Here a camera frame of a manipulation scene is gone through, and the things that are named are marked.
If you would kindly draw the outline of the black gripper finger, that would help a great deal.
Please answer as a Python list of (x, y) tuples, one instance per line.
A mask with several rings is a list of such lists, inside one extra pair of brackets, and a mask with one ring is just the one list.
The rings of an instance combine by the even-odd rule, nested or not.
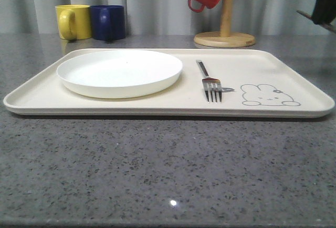
[(316, 0), (311, 20), (314, 24), (329, 24), (335, 19), (335, 0)]

